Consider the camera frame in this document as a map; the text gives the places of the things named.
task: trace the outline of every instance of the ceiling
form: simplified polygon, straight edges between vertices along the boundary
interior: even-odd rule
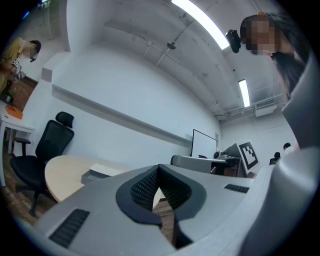
[[[223,34],[240,30],[242,20],[275,7],[259,0],[193,0]],[[103,39],[163,69],[185,85],[214,115],[242,108],[238,81],[246,79],[250,102],[277,96],[283,103],[274,65],[242,47],[221,50],[209,33],[170,0],[112,0],[113,14],[104,23]],[[176,41],[176,49],[167,43]]]

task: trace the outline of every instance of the person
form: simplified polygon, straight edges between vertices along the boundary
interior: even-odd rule
[[[41,43],[38,40],[25,41],[18,37],[9,42],[0,57],[0,94],[11,84],[11,75],[14,82],[26,75],[22,71],[19,58],[23,55],[33,62],[40,49]]]
[[[277,158],[277,159],[280,158],[280,152],[275,152],[274,153],[274,158]]]
[[[288,101],[305,69],[311,49],[296,23],[285,12],[259,12],[242,21],[240,39],[252,54],[273,60]]]
[[[257,177],[257,174],[255,172],[250,171],[247,175],[248,179],[255,179]]]
[[[284,155],[287,156],[290,153],[294,152],[295,149],[293,146],[291,146],[289,142],[287,142],[286,144],[283,145],[283,151],[284,151]]]

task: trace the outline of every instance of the yellow shirt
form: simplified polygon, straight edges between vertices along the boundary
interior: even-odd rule
[[[11,64],[14,59],[20,58],[22,51],[24,49],[25,41],[18,37],[13,39],[4,49],[0,58],[0,65],[3,63]],[[7,80],[10,76],[10,72],[0,69],[0,94],[7,86]]]

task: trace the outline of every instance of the air conditioner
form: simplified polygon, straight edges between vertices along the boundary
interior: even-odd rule
[[[275,98],[270,98],[262,102],[257,103],[254,106],[254,113],[256,117],[272,114],[277,108]]]

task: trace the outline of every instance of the white desk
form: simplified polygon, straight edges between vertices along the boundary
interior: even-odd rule
[[[30,125],[24,118],[18,119],[12,115],[9,115],[6,110],[6,103],[0,101],[0,182],[3,187],[6,186],[5,175],[4,175],[4,166],[3,166],[3,141],[5,136],[5,129],[9,128],[10,137],[9,137],[9,153],[12,151],[12,142],[13,142],[13,131],[22,131],[25,133],[31,134],[36,128]]]
[[[54,199],[61,202],[77,190],[81,189],[84,186],[81,183],[81,176],[94,164],[100,164],[119,170],[120,174],[128,171],[119,164],[105,160],[96,160],[72,155],[57,156],[46,164],[44,171],[46,186]],[[159,188],[153,199],[153,208],[159,203],[160,197],[161,190]]]

